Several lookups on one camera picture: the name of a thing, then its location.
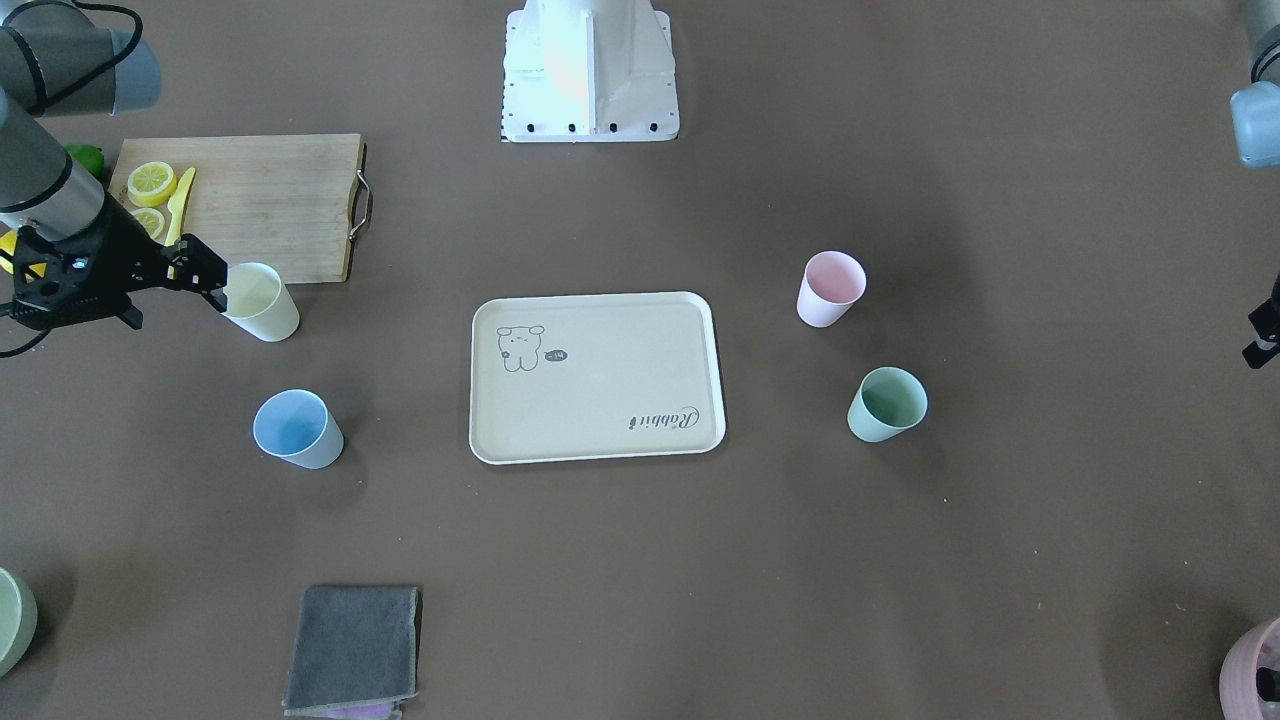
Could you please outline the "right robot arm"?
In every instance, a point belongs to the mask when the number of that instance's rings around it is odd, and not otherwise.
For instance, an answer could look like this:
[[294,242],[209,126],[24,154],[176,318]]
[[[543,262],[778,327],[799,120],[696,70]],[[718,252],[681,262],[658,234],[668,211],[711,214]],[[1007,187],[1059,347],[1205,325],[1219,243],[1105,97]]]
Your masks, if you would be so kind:
[[[97,26],[92,12],[120,14],[129,29]],[[12,299],[3,315],[50,332],[115,318],[141,328],[136,291],[197,293],[227,306],[227,263],[192,234],[173,246],[151,240],[41,119],[118,115],[151,108],[161,90],[141,15],[83,1],[3,4],[1,215],[17,232]]]

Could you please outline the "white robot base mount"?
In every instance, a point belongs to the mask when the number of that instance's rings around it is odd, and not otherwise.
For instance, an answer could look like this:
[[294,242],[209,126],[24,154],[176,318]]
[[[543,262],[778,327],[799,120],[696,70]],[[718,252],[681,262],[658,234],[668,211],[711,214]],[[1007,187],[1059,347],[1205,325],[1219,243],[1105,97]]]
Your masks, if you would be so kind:
[[527,1],[506,18],[503,69],[506,142],[678,137],[671,19],[649,1]]

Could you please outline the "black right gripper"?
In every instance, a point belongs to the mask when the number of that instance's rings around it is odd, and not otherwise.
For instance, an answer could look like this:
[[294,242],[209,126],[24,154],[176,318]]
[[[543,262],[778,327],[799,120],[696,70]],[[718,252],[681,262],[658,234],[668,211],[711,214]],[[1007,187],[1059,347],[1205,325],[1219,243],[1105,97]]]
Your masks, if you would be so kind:
[[32,331],[115,318],[137,331],[143,314],[131,299],[141,290],[200,291],[227,313],[228,265],[189,233],[164,245],[150,238],[120,206],[105,206],[83,231],[60,241],[37,225],[17,229],[12,254],[12,318]]

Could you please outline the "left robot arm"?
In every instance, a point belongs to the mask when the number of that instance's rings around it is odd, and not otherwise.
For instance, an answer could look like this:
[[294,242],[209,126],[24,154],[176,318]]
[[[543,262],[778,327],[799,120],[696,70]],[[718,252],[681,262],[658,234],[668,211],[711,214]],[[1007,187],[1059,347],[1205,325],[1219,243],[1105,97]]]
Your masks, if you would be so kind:
[[[1279,165],[1279,3],[1240,1],[1251,45],[1249,83],[1230,97],[1236,151],[1243,167]],[[1254,340],[1242,350],[1252,369],[1279,352],[1279,283],[1248,316]]]

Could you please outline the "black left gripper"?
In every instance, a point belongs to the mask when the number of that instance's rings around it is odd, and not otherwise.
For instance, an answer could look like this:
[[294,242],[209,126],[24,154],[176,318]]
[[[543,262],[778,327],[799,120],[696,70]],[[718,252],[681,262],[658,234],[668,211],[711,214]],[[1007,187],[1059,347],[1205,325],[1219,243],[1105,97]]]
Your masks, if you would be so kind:
[[1251,369],[1261,369],[1279,354],[1279,302],[1280,278],[1276,277],[1270,296],[1248,315],[1254,340],[1242,350],[1242,356]]

